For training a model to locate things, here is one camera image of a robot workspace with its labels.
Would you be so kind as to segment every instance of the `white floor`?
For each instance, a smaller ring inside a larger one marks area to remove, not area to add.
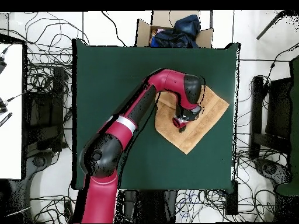
[[[279,11],[280,10],[214,10],[213,48],[224,48],[228,43],[231,42],[241,43],[239,100],[245,100],[250,96],[248,86],[252,78],[256,75],[268,76],[272,63],[271,61],[274,60],[276,55],[290,48],[299,40],[298,28],[294,25],[295,22],[290,20],[289,17],[285,17],[283,20],[280,20],[278,24],[270,28],[260,40],[256,39],[258,34],[267,26],[267,24]],[[151,20],[151,11],[111,11],[107,14],[115,22],[118,35],[127,46],[133,46],[135,43],[137,19],[140,18],[147,23],[150,23]],[[60,32],[60,25],[57,24],[49,26],[43,35],[41,35],[41,33],[48,24],[59,23],[57,20],[57,18],[59,18],[72,23],[79,30],[83,29],[84,33],[88,37],[90,45],[122,46],[122,43],[116,38],[116,32],[113,23],[104,17],[101,12],[84,12],[83,14],[82,12],[40,12],[30,23],[34,23],[35,20],[40,18],[44,18],[43,20],[36,22],[31,26],[29,26],[29,24],[26,25],[26,23],[31,18],[34,18],[35,15],[36,13],[11,13],[9,17],[9,28],[19,32],[23,36],[26,36],[25,29],[27,29],[28,40],[38,41],[40,44],[50,45],[54,36]],[[203,29],[209,28],[210,12],[201,11],[200,20]],[[6,19],[0,16],[0,28],[7,29],[7,25]],[[77,29],[69,24],[62,25],[61,31],[70,38],[79,37],[87,41],[87,38],[83,36],[80,31],[78,32]],[[9,32],[9,35],[19,37],[13,32]],[[56,37],[53,43],[56,43],[58,40],[59,37]],[[57,46],[68,48],[71,46],[71,41],[69,38],[63,36]],[[29,48],[34,53],[38,52],[38,48],[35,45],[29,45]],[[296,57],[298,54],[299,49],[286,52],[279,56],[279,62],[276,62],[276,66],[272,70],[270,76],[271,80],[289,77],[290,71],[287,61]],[[250,99],[246,102],[240,103],[238,107],[238,115],[241,116],[247,113],[250,111],[250,108]],[[249,133],[249,125],[247,124],[250,119],[250,114],[247,114],[238,120],[238,125],[246,126],[238,127],[237,133]],[[65,136],[67,143],[69,146],[71,146],[71,131],[66,130]],[[249,135],[238,135],[238,138],[243,142],[248,143]],[[246,147],[243,142],[238,141],[238,149],[246,149],[242,148]],[[251,197],[251,191],[244,182],[248,183],[253,193],[261,189],[273,189],[270,181],[258,175],[257,172],[255,172],[250,166],[248,166],[246,169],[239,169],[238,176],[241,178],[238,179],[240,182],[239,200]],[[55,165],[35,176],[32,184],[31,197],[36,198],[43,196],[50,197],[53,195],[67,195],[70,181],[71,151],[69,149],[64,149],[60,154],[59,161]],[[70,190],[70,194],[73,199],[76,199],[76,191]],[[274,203],[273,196],[266,192],[260,193],[257,196],[257,199],[262,204],[266,204],[267,202],[271,204]],[[33,201],[32,211],[34,214],[41,210],[41,204],[46,204],[46,202]],[[248,199],[247,202],[245,202],[245,200],[240,201],[240,212],[248,210],[250,211],[252,208],[252,199]],[[189,222],[191,218],[194,218],[193,222],[222,222],[222,216],[217,210],[204,205],[195,205],[190,214],[191,216],[187,213],[178,214],[178,222]],[[255,219],[255,216],[253,217],[252,215],[248,214],[243,214],[242,216],[248,221],[253,221]],[[236,219],[240,221],[242,218],[237,216]]]

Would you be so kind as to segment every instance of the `brown towel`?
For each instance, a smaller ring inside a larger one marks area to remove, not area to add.
[[[216,124],[229,106],[226,101],[217,96],[207,86],[205,90],[204,86],[202,86],[199,103],[202,107],[199,118],[189,122],[182,133],[179,133],[179,130],[172,123],[176,106],[175,95],[169,92],[162,92],[157,103],[156,130],[186,155]]]

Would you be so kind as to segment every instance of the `black joint cap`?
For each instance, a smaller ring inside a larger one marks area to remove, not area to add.
[[[184,88],[188,101],[196,104],[199,101],[203,79],[197,76],[186,74],[184,77]]]

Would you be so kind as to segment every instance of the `cloth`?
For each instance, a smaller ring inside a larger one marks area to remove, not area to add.
[[[155,117],[156,130],[186,155],[197,145],[204,135],[217,123],[229,104],[217,96],[209,87],[202,86],[199,103],[202,107],[199,118],[189,122],[180,133],[172,123],[175,115],[176,97],[173,93],[162,92],[157,102]]]
[[[197,15],[190,15],[177,20],[172,30],[157,33],[155,42],[159,47],[198,48],[195,39],[199,31],[199,18]]]

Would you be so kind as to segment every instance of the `floor tile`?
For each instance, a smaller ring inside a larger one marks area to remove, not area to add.
[[[135,45],[137,19],[151,23],[151,11],[104,12],[117,27],[117,34],[126,46]],[[84,12],[84,32],[92,46],[123,46],[117,39],[114,24],[101,11]]]
[[[225,48],[232,42],[233,10],[213,11],[213,41],[212,48]]]
[[[200,10],[199,11],[199,21],[200,21],[200,29],[201,30],[210,28],[210,18],[211,18],[210,10]]]
[[[285,17],[273,25],[259,40],[257,36],[280,10],[235,10],[234,42],[241,43],[243,59],[274,60],[276,55],[299,42],[298,17]],[[278,60],[291,60],[299,49],[285,52]]]

